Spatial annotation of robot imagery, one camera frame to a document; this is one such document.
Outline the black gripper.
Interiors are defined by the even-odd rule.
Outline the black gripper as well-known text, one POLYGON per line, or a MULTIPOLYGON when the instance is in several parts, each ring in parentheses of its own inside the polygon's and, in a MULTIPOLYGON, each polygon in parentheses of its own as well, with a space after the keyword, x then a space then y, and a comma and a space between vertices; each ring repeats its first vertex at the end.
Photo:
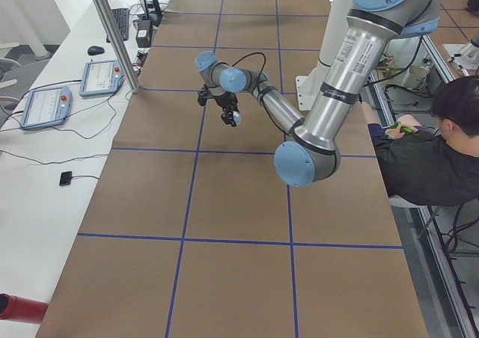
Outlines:
POLYGON ((204 85, 198 91, 198 104, 200 106, 205 106, 208 99, 214 99, 216 104, 223 109, 221 119, 226 125, 236 127, 237 126, 237 96, 235 93, 225 91, 220 94, 214 94, 215 89, 220 89, 220 87, 207 87, 204 85))

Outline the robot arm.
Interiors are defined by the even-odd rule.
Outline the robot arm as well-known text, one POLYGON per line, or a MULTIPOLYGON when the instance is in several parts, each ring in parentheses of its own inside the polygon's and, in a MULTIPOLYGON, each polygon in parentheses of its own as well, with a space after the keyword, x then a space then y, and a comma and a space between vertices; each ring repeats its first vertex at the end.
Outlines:
POLYGON ((312 100, 307 115, 300 114, 263 71, 233 67, 211 51, 195 58, 204 82, 199 104, 214 99, 224 109, 225 122, 236 125, 237 94, 250 93, 289 136, 275 151, 278 176, 296 187, 326 179, 340 164, 336 135, 386 46, 435 31, 439 4, 440 0, 333 0, 318 64, 298 86, 298 92, 312 100))

